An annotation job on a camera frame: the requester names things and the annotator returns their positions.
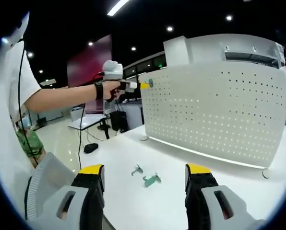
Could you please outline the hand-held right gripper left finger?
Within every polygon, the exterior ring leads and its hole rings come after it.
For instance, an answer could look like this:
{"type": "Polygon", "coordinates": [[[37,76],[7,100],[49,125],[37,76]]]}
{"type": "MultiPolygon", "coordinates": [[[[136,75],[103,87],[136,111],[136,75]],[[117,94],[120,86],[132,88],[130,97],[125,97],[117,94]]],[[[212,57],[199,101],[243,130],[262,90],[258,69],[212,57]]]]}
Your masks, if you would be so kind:
{"type": "Polygon", "coordinates": [[[104,209],[102,164],[84,167],[71,185],[55,192],[35,219],[36,230],[101,230],[104,209]]]}

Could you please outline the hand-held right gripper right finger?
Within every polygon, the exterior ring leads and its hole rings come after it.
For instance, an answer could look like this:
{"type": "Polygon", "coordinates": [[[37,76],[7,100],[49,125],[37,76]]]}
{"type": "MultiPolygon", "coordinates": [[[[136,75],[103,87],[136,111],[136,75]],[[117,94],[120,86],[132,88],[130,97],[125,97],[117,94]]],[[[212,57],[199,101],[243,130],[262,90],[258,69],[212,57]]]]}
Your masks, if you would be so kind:
{"type": "Polygon", "coordinates": [[[185,167],[185,208],[190,230],[259,230],[264,219],[255,219],[243,199],[219,185],[207,167],[185,167]]]}

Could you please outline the person's left hand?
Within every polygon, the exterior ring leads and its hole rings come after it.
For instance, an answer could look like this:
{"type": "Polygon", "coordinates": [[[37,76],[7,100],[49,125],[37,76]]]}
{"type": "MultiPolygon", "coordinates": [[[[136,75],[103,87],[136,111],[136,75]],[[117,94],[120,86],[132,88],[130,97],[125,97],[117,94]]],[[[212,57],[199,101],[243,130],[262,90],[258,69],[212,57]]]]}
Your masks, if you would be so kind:
{"type": "Polygon", "coordinates": [[[118,89],[120,87],[119,81],[104,81],[102,85],[104,100],[109,100],[112,96],[114,96],[114,99],[118,99],[123,94],[123,92],[118,89]]]}

